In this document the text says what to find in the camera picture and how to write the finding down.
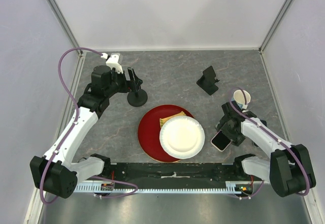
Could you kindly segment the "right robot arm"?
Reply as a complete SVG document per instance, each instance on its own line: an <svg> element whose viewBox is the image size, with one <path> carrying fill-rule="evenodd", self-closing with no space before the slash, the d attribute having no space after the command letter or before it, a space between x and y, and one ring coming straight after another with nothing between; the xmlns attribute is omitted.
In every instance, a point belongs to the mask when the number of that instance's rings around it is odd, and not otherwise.
<svg viewBox="0 0 325 224"><path fill-rule="evenodd" d="M280 197L305 196L316 186L309 151L304 145L294 145L279 137L254 113L240 109L234 101L224 103L221 108L224 115L216 126L216 148L222 144L238 147L250 139L269 158L263 160L254 154L237 157L232 168L236 179L256 176L269 182Z"/></svg>

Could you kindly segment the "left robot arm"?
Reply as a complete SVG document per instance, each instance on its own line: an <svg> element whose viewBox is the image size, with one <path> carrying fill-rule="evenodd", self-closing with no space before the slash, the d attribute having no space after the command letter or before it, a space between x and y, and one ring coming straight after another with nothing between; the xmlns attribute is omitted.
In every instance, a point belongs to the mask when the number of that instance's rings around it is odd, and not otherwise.
<svg viewBox="0 0 325 224"><path fill-rule="evenodd" d="M57 141L42 157L34 156L30 169L35 187L40 193L68 198L77 184L92 177L106 180L112 175L110 158L92 154L86 160L73 163L74 155L83 139L109 106L109 99L116 93L127 93L127 101L136 106L135 98L141 92L143 81L133 68L127 69L130 79L109 66L97 66L91 82L77 103L71 121Z"/></svg>

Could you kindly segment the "pink case smartphone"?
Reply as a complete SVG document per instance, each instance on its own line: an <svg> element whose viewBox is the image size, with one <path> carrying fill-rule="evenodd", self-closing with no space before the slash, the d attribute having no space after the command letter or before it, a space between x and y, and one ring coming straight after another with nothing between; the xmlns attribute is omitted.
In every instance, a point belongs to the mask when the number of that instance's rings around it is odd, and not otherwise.
<svg viewBox="0 0 325 224"><path fill-rule="evenodd" d="M216 135L211 139L211 144L218 151L223 152L231 144L231 140L224 135L222 131L218 131Z"/></svg>

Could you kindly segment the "black clamp phone stand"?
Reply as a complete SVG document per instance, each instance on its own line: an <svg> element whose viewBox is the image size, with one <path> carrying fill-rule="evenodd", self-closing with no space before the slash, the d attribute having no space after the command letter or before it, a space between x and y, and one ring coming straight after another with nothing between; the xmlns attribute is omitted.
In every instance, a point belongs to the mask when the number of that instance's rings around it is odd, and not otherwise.
<svg viewBox="0 0 325 224"><path fill-rule="evenodd" d="M135 74L135 71L132 67L127 68L130 80L127 81L127 86L129 88L129 92L127 95L128 103L133 107L140 107L144 105L148 100L148 95L145 90L140 89L139 91L131 91L131 75Z"/></svg>

